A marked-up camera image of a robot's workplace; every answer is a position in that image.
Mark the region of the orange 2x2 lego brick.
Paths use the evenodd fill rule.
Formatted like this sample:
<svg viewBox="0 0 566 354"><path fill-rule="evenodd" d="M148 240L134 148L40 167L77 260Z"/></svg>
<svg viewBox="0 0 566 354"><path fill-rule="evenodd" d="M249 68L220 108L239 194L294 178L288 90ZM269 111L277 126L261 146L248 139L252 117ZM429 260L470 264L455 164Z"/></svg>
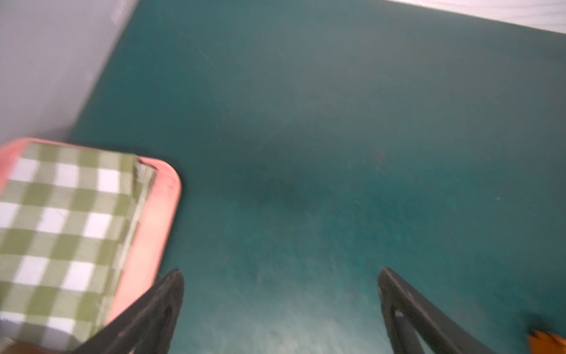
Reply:
<svg viewBox="0 0 566 354"><path fill-rule="evenodd" d="M553 333L532 331L527 336L530 354L566 354L566 341Z"/></svg>

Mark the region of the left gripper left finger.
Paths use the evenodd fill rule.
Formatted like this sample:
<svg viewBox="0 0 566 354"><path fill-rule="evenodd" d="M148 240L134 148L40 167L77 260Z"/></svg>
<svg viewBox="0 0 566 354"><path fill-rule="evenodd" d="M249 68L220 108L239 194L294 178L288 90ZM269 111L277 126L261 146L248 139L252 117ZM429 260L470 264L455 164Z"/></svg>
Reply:
<svg viewBox="0 0 566 354"><path fill-rule="evenodd" d="M169 352L183 303L184 277L174 269L74 353Z"/></svg>

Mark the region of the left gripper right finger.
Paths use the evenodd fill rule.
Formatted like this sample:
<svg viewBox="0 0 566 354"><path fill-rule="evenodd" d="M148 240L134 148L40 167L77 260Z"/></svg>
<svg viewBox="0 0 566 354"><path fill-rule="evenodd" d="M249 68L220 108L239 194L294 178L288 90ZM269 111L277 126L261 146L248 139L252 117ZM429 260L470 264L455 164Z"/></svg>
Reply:
<svg viewBox="0 0 566 354"><path fill-rule="evenodd" d="M394 353L492 353L390 268L378 280L381 309Z"/></svg>

